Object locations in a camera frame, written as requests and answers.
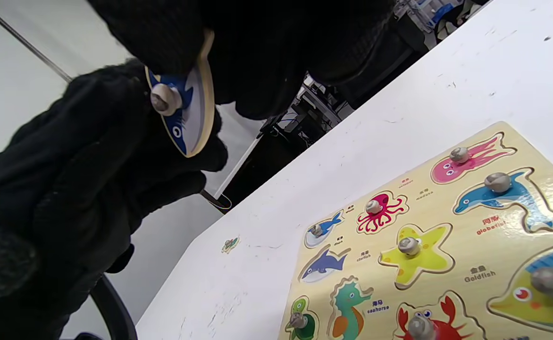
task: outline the green turtle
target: green turtle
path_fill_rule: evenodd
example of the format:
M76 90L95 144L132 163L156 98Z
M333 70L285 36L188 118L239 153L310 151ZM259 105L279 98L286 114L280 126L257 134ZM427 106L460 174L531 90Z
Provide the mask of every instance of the green turtle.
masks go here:
M312 340L315 336L315 317L306 309L307 302L304 297L297 299L291 307L291 317L285 330L291 332L290 340Z

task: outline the red crab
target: red crab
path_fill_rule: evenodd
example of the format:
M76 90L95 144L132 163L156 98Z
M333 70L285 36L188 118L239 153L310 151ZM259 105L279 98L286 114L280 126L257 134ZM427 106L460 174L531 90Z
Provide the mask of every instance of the red crab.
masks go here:
M426 318L430 319L434 323L436 340L461 340L469 338L473 335L473 333L464 336L459 334L458 331L465 327L466 323L460 325L459 327L453 327L452 323L455 320L456 308L450 297L445 297L444 302L440 303L440 307L442 308L444 314L449 316L449 321L446 323L444 321L430 319L429 316L424 314ZM396 335L397 338L403 340L413 340L413 337L409 334L409 331L406 330L406 323L408 320L409 312L405 312L402 308L400 308L398 310L398 325L400 325L400 329L404 332L404 336Z

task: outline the blue fish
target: blue fish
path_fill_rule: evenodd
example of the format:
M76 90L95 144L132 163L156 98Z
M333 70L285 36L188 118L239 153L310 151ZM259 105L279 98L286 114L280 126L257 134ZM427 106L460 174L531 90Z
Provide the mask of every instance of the blue fish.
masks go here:
M331 227L342 222L341 218L339 218L339 215L341 215L341 213L341 211L339 213L336 213L330 221L325 221L318 224L320 230L322 231L321 235L325 235L329 232L329 230L331 230Z
M526 218L526 227L528 230L533 230L537 224L541 223L553 228L553 221L539 210L535 198L533 198L522 183L516 180L525 173L526 172L523 171L511 175L511 188L502 194L498 194L487 187L473 189L459 199L455 207L455 213L463 213L467 209L478 204L486 207L501 208L504 207L503 203L519 203L528 211Z
M346 256L344 255L338 260L335 256L329 255L329 249L325 250L316 261L310 263L310 266L302 275L302 281L317 282L334 271L341 271L344 268Z
M543 267L553 267L553 253L520 269L507 295L489 302L488 308L516 321L553 327L553 297L540 293L530 282L531 273Z

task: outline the yellow fish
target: yellow fish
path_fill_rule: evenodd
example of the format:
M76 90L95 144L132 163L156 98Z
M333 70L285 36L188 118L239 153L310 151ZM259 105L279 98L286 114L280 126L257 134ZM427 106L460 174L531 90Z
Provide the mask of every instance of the yellow fish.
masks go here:
M553 329L553 297L539 292L531 284L531 273L544 267L553 268L553 251L527 262L514 275L507 292L502 297L490 299L488 309L533 327Z

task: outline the red octopus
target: red octopus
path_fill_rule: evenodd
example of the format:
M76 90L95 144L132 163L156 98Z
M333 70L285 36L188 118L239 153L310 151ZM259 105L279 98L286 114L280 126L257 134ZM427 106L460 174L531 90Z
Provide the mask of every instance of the red octopus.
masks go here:
M378 213L368 212L366 216L363 216L363 214L359 215L358 232L371 232L371 233L376 232L380 227L383 227L385 226L385 224L388 224L392 221L392 217L390 216L391 213L405 213L406 209L408 208L406 204L404 206L401 206L404 200L400 198L400 196L396 198L398 203L391 206L388 205L388 202L389 202L388 194L378 194L377 196L373 197L371 200L377 201L380 204L380 206L382 206L383 208Z
M453 327L452 323L455 321L456 308L455 303L453 303L450 297L445 297L444 302L440 303L440 307L442 308L444 314L449 316L449 321L446 323L444 321L430 319L424 314L426 318L430 319L434 323L436 340L461 340L469 338L473 335L473 333L463 336L459 334L459 330L465 327L467 325L466 323L460 325L459 327ZM408 320L409 312L405 312L402 308L400 308L398 310L398 325L404 332L404 336L396 335L396 338L400 338L402 340L413 340L413 337L409 334L409 331L406 330L406 323Z

